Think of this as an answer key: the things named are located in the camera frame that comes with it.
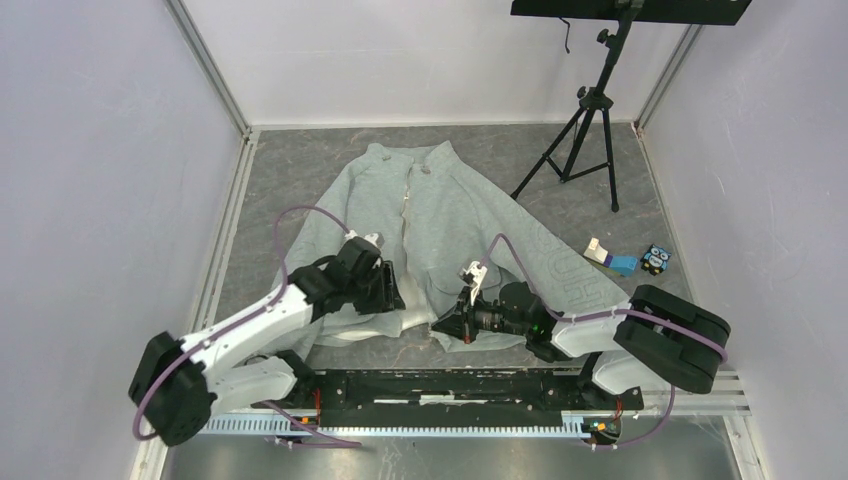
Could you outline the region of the blue white toy block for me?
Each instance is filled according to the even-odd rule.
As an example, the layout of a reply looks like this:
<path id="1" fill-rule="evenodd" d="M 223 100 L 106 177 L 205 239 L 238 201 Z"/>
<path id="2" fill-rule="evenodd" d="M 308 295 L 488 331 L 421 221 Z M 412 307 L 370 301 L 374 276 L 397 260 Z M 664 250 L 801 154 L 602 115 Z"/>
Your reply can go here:
<path id="1" fill-rule="evenodd" d="M 639 259 L 633 256 L 614 255 L 601 246 L 598 238 L 592 238 L 583 252 L 583 256 L 610 272 L 622 277 L 631 276 L 639 266 Z"/>

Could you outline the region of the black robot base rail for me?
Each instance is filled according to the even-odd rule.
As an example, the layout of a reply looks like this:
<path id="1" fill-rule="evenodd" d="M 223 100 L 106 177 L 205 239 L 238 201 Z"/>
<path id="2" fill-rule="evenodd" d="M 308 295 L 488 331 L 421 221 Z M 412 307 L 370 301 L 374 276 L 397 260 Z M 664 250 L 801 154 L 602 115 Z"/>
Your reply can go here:
<path id="1" fill-rule="evenodd" d="M 302 441 L 290 417 L 336 438 L 588 439 L 604 419 L 645 407 L 631 387 L 609 394 L 571 367 L 316 372 L 275 409 L 261 404 L 213 417 L 205 434 Z"/>

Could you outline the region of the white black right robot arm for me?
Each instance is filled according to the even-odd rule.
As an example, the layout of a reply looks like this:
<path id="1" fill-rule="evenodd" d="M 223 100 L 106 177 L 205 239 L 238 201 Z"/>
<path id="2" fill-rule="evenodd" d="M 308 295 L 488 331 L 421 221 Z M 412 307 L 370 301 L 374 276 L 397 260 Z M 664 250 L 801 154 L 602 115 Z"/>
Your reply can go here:
<path id="1" fill-rule="evenodd" d="M 591 408 L 634 387 L 710 393 L 731 334 L 720 316 L 648 284 L 620 305 L 571 317 L 549 312 L 527 283 L 506 285 L 494 301 L 466 287 L 432 328 L 465 345 L 520 337 L 545 362 L 592 356 L 590 373 L 577 382 L 580 400 Z"/>

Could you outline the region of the grey zip-up jacket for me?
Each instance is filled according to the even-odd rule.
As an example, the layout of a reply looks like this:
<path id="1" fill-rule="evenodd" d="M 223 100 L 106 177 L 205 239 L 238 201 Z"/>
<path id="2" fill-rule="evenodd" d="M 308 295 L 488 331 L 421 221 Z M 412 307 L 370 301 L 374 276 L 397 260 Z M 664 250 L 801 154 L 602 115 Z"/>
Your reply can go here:
<path id="1" fill-rule="evenodd" d="M 308 213 L 288 249 L 287 267 L 336 253 L 345 229 L 382 237 L 382 256 L 394 265 L 406 309 L 359 315 L 347 306 L 271 341 L 266 353 L 294 350 L 304 356 L 316 345 L 396 338 L 452 307 L 464 285 L 460 272 L 475 260 L 487 261 L 487 295 L 530 280 L 549 307 L 568 315 L 627 299 L 621 287 L 465 164 L 449 142 L 369 145 Z"/>

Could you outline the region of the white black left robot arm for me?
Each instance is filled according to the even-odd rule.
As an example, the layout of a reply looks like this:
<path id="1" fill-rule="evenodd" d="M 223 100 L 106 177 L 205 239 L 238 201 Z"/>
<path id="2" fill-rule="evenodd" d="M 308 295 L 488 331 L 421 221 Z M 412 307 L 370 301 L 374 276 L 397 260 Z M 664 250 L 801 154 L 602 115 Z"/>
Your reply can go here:
<path id="1" fill-rule="evenodd" d="M 354 232 L 335 255 L 288 275 L 281 285 L 238 314 L 205 330 L 151 338 L 130 383 L 137 412 L 133 434 L 180 445 L 214 416 L 263 401 L 306 405 L 313 379 L 279 356 L 248 365 L 272 341 L 351 306 L 359 315 L 402 310 L 391 261 L 381 257 L 377 233 Z"/>

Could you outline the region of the black tripod stand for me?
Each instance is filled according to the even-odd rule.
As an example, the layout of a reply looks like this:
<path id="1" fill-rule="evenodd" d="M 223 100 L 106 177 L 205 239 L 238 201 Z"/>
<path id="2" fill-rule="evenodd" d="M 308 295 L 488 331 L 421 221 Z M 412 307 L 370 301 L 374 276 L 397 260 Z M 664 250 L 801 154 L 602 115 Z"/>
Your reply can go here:
<path id="1" fill-rule="evenodd" d="M 631 19 L 615 20 L 618 25 L 618 30 L 614 33 L 607 28 L 601 30 L 597 36 L 597 42 L 608 49 L 603 68 L 596 84 L 592 87 L 582 86 L 577 92 L 578 108 L 565 124 L 557 137 L 541 154 L 535 165 L 530 169 L 526 176 L 522 179 L 519 185 L 512 191 L 510 197 L 516 200 L 529 182 L 534 178 L 542 165 L 549 165 L 558 175 L 559 182 L 562 184 L 584 177 L 591 173 L 605 170 L 608 172 L 609 192 L 610 192 L 610 209 L 616 213 L 620 210 L 618 192 L 616 185 L 616 172 L 614 161 L 614 149 L 611 133 L 611 118 L 610 110 L 614 105 L 613 100 L 606 95 L 606 88 L 610 78 L 616 67 L 618 60 L 622 54 L 624 44 L 629 36 L 634 21 Z M 606 160 L 603 163 L 589 167 L 580 172 L 574 172 L 574 166 L 588 135 L 590 126 L 596 115 L 601 116 L 604 145 L 606 152 Z M 566 135 L 573 132 L 571 149 L 562 167 L 557 166 L 553 160 L 553 154 L 560 146 Z"/>

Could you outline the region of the blue owl toy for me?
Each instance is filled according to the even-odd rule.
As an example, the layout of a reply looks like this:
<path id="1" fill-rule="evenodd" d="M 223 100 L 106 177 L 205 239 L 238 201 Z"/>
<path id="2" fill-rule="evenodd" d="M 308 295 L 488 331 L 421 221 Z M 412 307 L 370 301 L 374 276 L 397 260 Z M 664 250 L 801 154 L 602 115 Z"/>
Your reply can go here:
<path id="1" fill-rule="evenodd" d="M 660 275 L 668 268 L 672 253 L 656 244 L 651 244 L 640 260 L 640 268 L 652 276 Z"/>

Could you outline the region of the black panel on tripod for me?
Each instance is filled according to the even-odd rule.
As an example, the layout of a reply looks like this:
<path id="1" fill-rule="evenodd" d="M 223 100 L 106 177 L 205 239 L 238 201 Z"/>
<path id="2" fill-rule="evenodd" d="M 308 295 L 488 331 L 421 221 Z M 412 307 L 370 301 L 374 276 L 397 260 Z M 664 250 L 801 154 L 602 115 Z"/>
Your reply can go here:
<path id="1" fill-rule="evenodd" d="M 734 26 L 751 0 L 515 0 L 513 16 Z"/>

